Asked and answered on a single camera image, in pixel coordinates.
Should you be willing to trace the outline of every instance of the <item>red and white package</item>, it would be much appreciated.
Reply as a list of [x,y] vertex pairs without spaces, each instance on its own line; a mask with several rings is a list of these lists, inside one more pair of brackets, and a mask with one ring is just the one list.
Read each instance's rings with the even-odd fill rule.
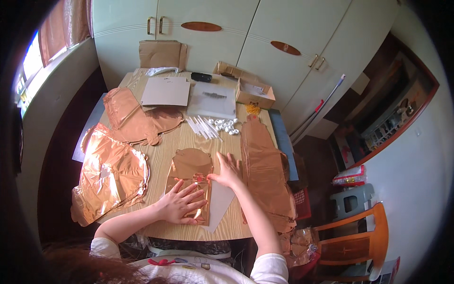
[[340,186],[360,186],[366,183],[366,169],[361,166],[346,169],[333,178],[334,185]]

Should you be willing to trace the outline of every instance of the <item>orange chair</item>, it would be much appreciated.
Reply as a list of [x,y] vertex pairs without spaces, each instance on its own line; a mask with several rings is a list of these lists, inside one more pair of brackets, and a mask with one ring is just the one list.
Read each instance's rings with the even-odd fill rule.
[[[319,231],[331,229],[360,220],[366,216],[374,215],[375,230],[343,236],[339,238],[319,240]],[[388,221],[382,203],[377,203],[372,209],[358,215],[343,219],[331,224],[313,228],[314,240],[317,243],[317,252],[321,254],[319,264],[323,265],[348,265],[373,260],[373,268],[369,275],[365,276],[328,276],[316,275],[315,268],[313,278],[316,280],[328,280],[338,282],[375,281],[380,275],[388,250]]]

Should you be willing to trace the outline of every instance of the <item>white cabinet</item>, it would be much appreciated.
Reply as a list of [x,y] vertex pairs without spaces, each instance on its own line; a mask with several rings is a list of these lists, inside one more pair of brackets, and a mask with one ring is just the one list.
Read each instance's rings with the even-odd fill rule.
[[352,0],[321,54],[326,58],[325,63],[319,70],[310,71],[281,112],[288,133],[314,111],[321,99],[326,99],[342,74],[345,74],[344,82],[303,135],[336,104],[377,52],[398,10],[399,5],[395,0]]
[[158,0],[93,0],[94,41],[107,89],[140,66],[139,41],[154,40]]
[[[259,0],[160,0],[157,40],[188,45],[186,69],[211,73],[218,61],[236,65]],[[205,22],[219,31],[183,28],[188,22]]]
[[[290,101],[349,3],[350,0],[260,1],[237,66],[273,87],[276,97],[273,108],[282,110]],[[271,45],[272,41],[292,46],[301,55],[279,50]]]

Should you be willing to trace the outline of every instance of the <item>stool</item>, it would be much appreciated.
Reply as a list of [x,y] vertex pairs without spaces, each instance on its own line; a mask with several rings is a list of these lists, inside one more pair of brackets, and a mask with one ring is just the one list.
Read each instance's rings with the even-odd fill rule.
[[[374,187],[371,184],[365,184],[362,186],[355,187],[353,189],[349,189],[347,191],[342,191],[331,195],[330,199],[336,201],[337,217],[334,219],[334,221],[339,221],[351,216],[355,216],[365,211],[364,203],[372,199],[373,193]],[[348,200],[350,197],[356,197],[355,199],[356,202],[352,202],[353,200]],[[346,202],[350,202],[352,207],[352,210],[349,212],[346,212],[345,210]]]

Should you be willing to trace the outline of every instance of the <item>hand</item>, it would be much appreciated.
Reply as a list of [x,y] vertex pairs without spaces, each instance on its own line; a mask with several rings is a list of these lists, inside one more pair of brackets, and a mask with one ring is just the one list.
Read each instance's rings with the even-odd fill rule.
[[207,178],[215,180],[231,189],[233,189],[235,185],[242,184],[243,181],[240,178],[240,160],[235,162],[230,153],[227,153],[227,161],[219,152],[216,152],[216,156],[221,164],[221,172],[220,174],[209,174]]
[[176,224],[197,224],[197,220],[193,218],[183,218],[183,216],[187,212],[200,208],[207,203],[205,199],[190,203],[193,199],[203,195],[203,190],[198,190],[189,194],[197,187],[196,184],[192,184],[178,192],[182,184],[183,180],[179,180],[164,197],[152,206],[155,206],[158,210],[160,220],[166,220]]

